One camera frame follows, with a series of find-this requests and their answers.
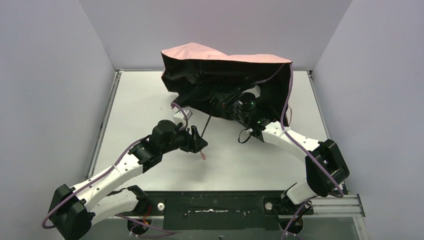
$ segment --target pink cloth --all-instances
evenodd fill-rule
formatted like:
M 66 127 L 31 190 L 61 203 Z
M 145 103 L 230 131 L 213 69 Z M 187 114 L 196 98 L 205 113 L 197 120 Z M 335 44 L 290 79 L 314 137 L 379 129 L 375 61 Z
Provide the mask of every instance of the pink cloth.
M 264 64 L 291 64 L 292 61 L 272 54 L 227 55 L 216 49 L 198 43 L 188 43 L 162 50 L 162 54 L 177 60 L 222 60 Z

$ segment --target white table surface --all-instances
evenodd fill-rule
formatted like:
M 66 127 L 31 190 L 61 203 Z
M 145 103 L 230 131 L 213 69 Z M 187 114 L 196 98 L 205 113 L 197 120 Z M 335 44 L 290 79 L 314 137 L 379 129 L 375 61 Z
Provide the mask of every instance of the white table surface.
M 94 173 L 112 165 L 133 141 L 151 134 L 163 119 L 173 120 L 168 92 L 159 71 L 124 71 L 104 132 Z M 306 71 L 295 71 L 289 99 L 291 127 L 309 138 L 324 141 L 327 135 Z M 208 115 L 191 109 L 189 125 L 203 130 Z M 138 185 L 145 191 L 254 191 L 285 190 L 306 177 L 305 166 L 277 146 L 251 138 L 237 142 L 243 126 L 212 117 L 204 139 L 209 145 L 200 154 L 175 150 L 162 162 L 122 187 Z

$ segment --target cable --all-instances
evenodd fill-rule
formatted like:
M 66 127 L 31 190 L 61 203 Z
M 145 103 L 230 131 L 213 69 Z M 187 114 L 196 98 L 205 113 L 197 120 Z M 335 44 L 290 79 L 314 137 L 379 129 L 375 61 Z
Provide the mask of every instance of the cable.
M 243 129 L 243 130 L 241 130 L 241 131 L 240 131 L 240 133 L 238 134 L 237 142 L 238 142 L 239 144 L 245 144 L 245 143 L 247 143 L 247 142 L 249 141 L 249 139 L 251 139 L 251 136 L 252 136 L 252 135 L 250 135 L 250 133 L 249 133 L 249 136 L 246 138 L 246 140 L 244 140 L 244 141 L 240 141 L 240 135 L 242 135 L 242 132 L 243 132 L 243 131 L 246 131 L 246 130 L 248 130 L 248 129 L 247 129 L 247 128 L 246 128 L 246 129 Z
M 162 234 L 162 235 L 154 235 L 154 236 L 142 236 L 142 235 L 139 235 L 139 236 L 137 236 L 138 238 L 142 238 L 142 239 L 157 239 L 157 238 L 167 237 L 167 236 L 171 236 L 171 235 L 174 235 L 175 234 L 175 232 L 173 232 L 173 231 L 168 231 L 168 230 L 164 230 L 164 229 L 159 228 L 159 227 L 155 227 L 155 226 L 152 226 L 152 225 L 147 225 L 144 222 L 141 222 L 141 221 L 132 219 L 131 217 L 128 217 L 128 216 L 124 216 L 124 215 L 121 215 L 121 214 L 116 214 L 115 216 L 118 217 L 118 218 L 126 219 L 126 220 L 131 221 L 131 222 L 133 222 L 135 224 L 142 225 L 142 226 L 145 226 L 147 228 L 151 228 L 151 229 L 157 230 L 159 232 L 165 233 L 165 234 Z
M 143 223 L 145 223 L 147 225 L 149 225 L 149 224 L 146 222 L 146 217 L 150 214 L 151 211 L 152 211 L 152 205 L 149 205 L 147 213 L 143 216 Z
M 110 174 L 115 167 L 121 162 L 122 158 L 125 156 L 125 154 L 132 148 L 134 147 L 136 144 L 146 140 L 147 138 L 149 138 L 150 135 L 145 136 L 141 139 L 138 139 L 137 141 L 131 143 L 126 149 L 125 151 L 122 152 L 122 154 L 118 157 L 118 159 L 116 160 L 116 162 L 107 170 L 105 171 L 102 175 L 98 176 L 96 179 L 90 181 L 89 183 L 87 183 L 86 185 L 84 185 L 83 187 L 77 189 L 76 191 L 74 191 L 71 195 L 69 195 L 67 198 L 65 198 L 63 201 L 61 201 L 57 206 L 55 206 L 48 214 L 47 216 L 43 219 L 42 223 L 41 223 L 41 227 L 43 229 L 54 229 L 55 226 L 51 225 L 51 226 L 47 226 L 46 222 L 47 220 L 59 209 L 61 208 L 65 203 L 67 203 L 71 198 L 75 197 L 77 194 L 79 194 L 82 190 L 88 188 L 89 186 L 93 185 L 95 182 L 99 181 L 100 179 L 102 179 L 103 177 L 105 177 L 106 175 Z
M 284 118 L 284 114 L 285 114 L 286 109 L 287 109 L 287 106 L 289 104 L 289 98 L 290 98 L 290 94 L 292 93 L 292 88 L 293 88 L 293 66 L 292 66 L 292 64 L 290 64 L 290 80 L 289 80 L 289 84 L 288 84 L 287 98 L 285 99 L 284 106 L 283 106 L 282 112 L 281 112 L 281 119 Z M 281 123 L 281 128 L 282 129 L 285 129 L 286 127 L 283 125 L 283 121 L 282 120 L 280 121 L 280 123 Z M 300 149 L 302 149 L 302 151 L 304 151 L 306 153 L 306 155 L 312 160 L 312 162 L 324 173 L 324 175 L 335 186 L 335 188 L 338 190 L 338 192 L 339 192 L 340 195 L 333 195 L 333 196 L 336 197 L 336 198 L 343 198 L 343 196 L 344 196 L 343 190 L 337 184 L 336 180 L 334 180 L 334 178 L 329 174 L 329 172 L 317 161 L 317 159 L 315 159 L 314 156 L 312 156 L 312 154 L 308 150 L 306 150 L 300 143 L 298 143 L 287 131 L 284 131 L 284 133 L 287 135 L 287 137 L 296 146 L 298 146 Z M 296 211 L 296 213 L 290 219 L 290 221 L 288 222 L 288 224 L 285 227 L 284 231 L 282 232 L 282 236 L 281 236 L 281 239 L 280 240 L 284 240 L 284 238 L 286 237 L 287 229 L 289 229 L 289 227 L 292 224 L 293 220 L 299 214 L 299 212 L 305 206 L 306 203 L 307 203 L 306 201 L 302 202 L 302 204 L 300 205 L 299 209 Z
M 257 84 L 263 84 L 263 83 L 267 82 L 268 80 L 272 79 L 273 77 L 275 77 L 279 73 L 279 71 L 283 68 L 283 66 L 284 66 L 284 63 L 281 64 L 281 66 L 277 69 L 277 71 L 274 72 L 274 74 L 272 74 L 270 77 L 268 77 L 267 79 L 256 81 L 256 82 L 254 82 L 254 84 L 255 85 L 257 85 Z
M 290 105 L 288 105 L 288 109 L 290 109 L 290 120 L 288 121 L 288 127 L 290 127 L 290 124 L 292 123 L 293 109 Z
M 301 220 L 302 219 L 302 217 L 303 217 L 303 215 L 305 215 L 309 210 L 311 210 L 312 209 L 312 206 L 310 206 L 310 207 L 308 207 L 308 208 L 306 208 L 306 210 L 305 211 L 303 211 L 303 212 L 301 212 L 300 214 L 299 214 L 299 216 L 293 221 L 293 223 L 292 224 L 295 224 L 295 223 L 297 223 L 299 220 Z
M 184 120 L 185 120 L 185 125 L 181 127 L 181 129 L 186 129 L 187 126 L 189 125 L 189 118 L 187 117 L 186 112 L 184 112 L 183 108 L 180 107 L 180 105 L 176 104 L 175 102 L 171 102 L 171 108 L 176 107 L 184 116 Z
M 215 111 L 215 109 L 217 108 L 217 106 L 218 106 L 218 102 L 215 104 L 215 106 L 213 106 L 213 109 L 212 109 L 212 111 L 210 112 L 209 117 L 207 118 L 206 124 L 204 125 L 203 131 L 201 132 L 200 137 L 202 137 L 202 138 L 203 138 L 203 134 L 205 134 L 206 127 L 208 126 L 209 121 L 211 120 L 212 114 L 214 113 L 214 111 Z
M 287 230 L 289 229 L 290 225 L 292 225 L 293 220 L 299 214 L 299 212 L 305 206 L 305 204 L 306 204 L 306 201 L 302 202 L 302 204 L 300 205 L 299 209 L 294 213 L 294 215 L 290 219 L 290 221 L 288 221 L 287 225 L 284 228 L 284 231 L 282 231 L 282 236 L 281 236 L 281 239 L 280 240 L 283 240 L 286 237 L 286 233 L 288 233 Z

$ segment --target gray wall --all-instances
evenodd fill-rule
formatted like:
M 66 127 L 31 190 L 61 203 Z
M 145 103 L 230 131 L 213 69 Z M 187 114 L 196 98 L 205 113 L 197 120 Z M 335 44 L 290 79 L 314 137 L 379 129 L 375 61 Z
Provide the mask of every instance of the gray wall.
M 371 239 L 423 239 L 424 1 L 355 0 L 312 73 Z
M 87 176 L 114 77 L 77 0 L 0 3 L 1 239 L 59 239 L 54 190 Z
M 116 69 L 162 69 L 160 51 L 196 42 L 318 62 L 352 0 L 80 0 Z

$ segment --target purple cable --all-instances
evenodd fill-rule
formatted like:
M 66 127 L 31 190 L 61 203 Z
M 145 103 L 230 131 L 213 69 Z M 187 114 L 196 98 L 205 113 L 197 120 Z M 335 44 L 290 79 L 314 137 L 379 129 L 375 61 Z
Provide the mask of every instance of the purple cable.
M 287 98 L 285 99 L 285 103 L 284 103 L 284 107 L 282 108 L 282 112 L 281 112 L 281 129 L 285 129 L 284 125 L 283 125 L 283 119 L 284 119 L 284 113 L 286 112 L 287 106 L 289 104 L 289 98 L 290 98 L 290 94 L 292 93 L 292 87 L 293 87 L 293 66 L 292 64 L 290 64 L 290 82 L 288 85 L 288 93 L 287 93 Z M 335 195 L 335 194 L 331 194 L 334 197 L 337 198 L 343 198 L 344 194 L 342 189 L 340 188 L 340 186 L 337 184 L 336 180 L 334 180 L 334 178 L 329 174 L 329 172 L 327 172 L 327 170 L 317 161 L 317 159 L 312 156 L 312 154 L 306 150 L 300 143 L 298 143 L 289 133 L 287 133 L 287 131 L 284 132 L 287 137 L 296 145 L 298 146 L 300 149 L 302 149 L 302 151 L 304 151 L 306 153 L 306 155 L 312 160 L 312 162 L 325 174 L 325 176 L 331 181 L 332 184 L 334 184 L 335 188 L 338 190 L 338 192 L 340 193 L 340 195 Z M 302 202 L 302 204 L 300 205 L 299 209 L 296 211 L 296 213 L 293 215 L 293 217 L 290 219 L 290 221 L 288 222 L 287 226 L 285 227 L 284 231 L 282 232 L 282 236 L 280 240 L 284 240 L 284 238 L 286 237 L 286 233 L 287 230 L 289 229 L 290 225 L 292 224 L 293 220 L 295 219 L 295 217 L 299 214 L 299 212 L 301 211 L 301 209 L 305 206 L 306 201 Z
M 294 215 L 290 219 L 290 221 L 288 221 L 287 225 L 284 228 L 284 231 L 282 231 L 282 236 L 281 236 L 281 239 L 280 240 L 284 240 L 284 238 L 286 237 L 287 230 L 289 229 L 289 227 L 292 224 L 292 222 L 295 219 L 295 217 L 299 214 L 299 212 L 301 211 L 301 209 L 305 206 L 305 204 L 306 204 L 306 201 L 302 202 L 302 204 L 300 205 L 299 209 L 294 213 Z
M 263 79 L 263 80 L 256 81 L 254 84 L 255 84 L 255 85 L 256 85 L 256 84 L 262 84 L 262 83 L 265 83 L 266 81 L 268 81 L 268 80 L 272 79 L 273 77 L 275 77 L 275 76 L 279 73 L 279 71 L 283 68 L 283 66 L 284 66 L 284 63 L 283 63 L 283 64 L 281 64 L 281 66 L 277 69 L 277 71 L 276 71 L 276 72 L 274 72 L 274 74 L 272 74 L 270 77 L 268 77 L 267 79 Z
M 115 216 L 116 217 L 119 217 L 119 218 L 123 218 L 123 219 L 129 220 L 129 221 L 131 221 L 133 223 L 136 223 L 138 225 L 142 225 L 142 226 L 145 226 L 147 228 L 151 228 L 151 229 L 157 230 L 159 232 L 165 233 L 165 234 L 153 235 L 153 236 L 142 236 L 142 235 L 139 235 L 138 237 L 141 238 L 141 239 L 157 239 L 157 238 L 163 238 L 163 237 L 167 237 L 167 236 L 171 236 L 171 235 L 174 235 L 175 234 L 175 232 L 173 232 L 173 231 L 168 231 L 168 230 L 161 229 L 159 227 L 155 227 L 155 226 L 152 226 L 152 225 L 147 225 L 144 222 L 141 222 L 141 221 L 132 219 L 131 217 L 127 217 L 127 216 L 124 216 L 124 215 L 121 215 L 121 214 L 116 214 Z
M 125 154 L 132 148 L 134 147 L 136 144 L 138 144 L 139 142 L 147 139 L 149 136 L 145 136 L 141 139 L 138 139 L 137 141 L 131 143 L 126 149 L 125 151 L 118 157 L 118 159 L 116 160 L 116 162 L 113 164 L 113 166 L 111 166 L 107 171 L 105 171 L 102 175 L 100 175 L 99 177 L 97 177 L 96 179 L 90 181 L 89 183 L 87 183 L 86 185 L 84 185 L 83 187 L 79 188 L 78 190 L 74 191 L 71 195 L 69 195 L 67 198 L 65 198 L 63 201 L 61 201 L 57 206 L 55 206 L 48 214 L 47 216 L 43 219 L 42 223 L 41 223 L 41 227 L 43 229 L 54 229 L 55 226 L 51 225 L 51 226 L 47 226 L 46 222 L 47 220 L 60 208 L 62 207 L 65 203 L 67 203 L 71 198 L 73 198 L 74 196 L 76 196 L 78 193 L 80 193 L 82 190 L 88 188 L 89 186 L 93 185 L 95 182 L 99 181 L 100 179 L 102 179 L 103 177 L 105 177 L 106 175 L 110 174 L 112 172 L 112 170 L 115 168 L 116 165 L 118 165 L 120 163 L 120 161 L 122 160 L 122 158 L 125 156 Z
M 174 108 L 176 107 L 184 116 L 184 120 L 185 120 L 185 126 L 182 126 L 181 129 L 186 129 L 187 126 L 189 125 L 189 118 L 187 117 L 186 113 L 184 112 L 183 108 L 180 107 L 180 105 L 176 104 L 175 102 L 171 102 L 171 107 Z
M 284 107 L 282 108 L 282 112 L 281 112 L 281 121 L 280 121 L 281 129 L 285 128 L 283 125 L 283 118 L 284 118 L 284 113 L 286 112 L 287 106 L 289 104 L 289 98 L 290 98 L 290 94 L 292 93 L 292 87 L 293 87 L 293 67 L 290 64 L 290 82 L 288 85 L 287 98 L 285 99 Z M 330 173 L 317 161 L 317 159 L 314 156 L 312 156 L 312 154 L 308 150 L 306 150 L 300 143 L 298 143 L 287 131 L 285 131 L 284 133 L 294 144 L 296 144 L 296 146 L 298 146 L 300 149 L 302 149 L 302 151 L 306 153 L 306 155 L 312 160 L 312 162 L 325 174 L 325 176 L 331 181 L 331 183 L 334 184 L 335 188 L 340 193 L 339 196 L 335 195 L 334 197 L 343 198 L 344 194 L 342 189 L 337 184 L 336 180 L 334 180 L 334 178 L 330 175 Z

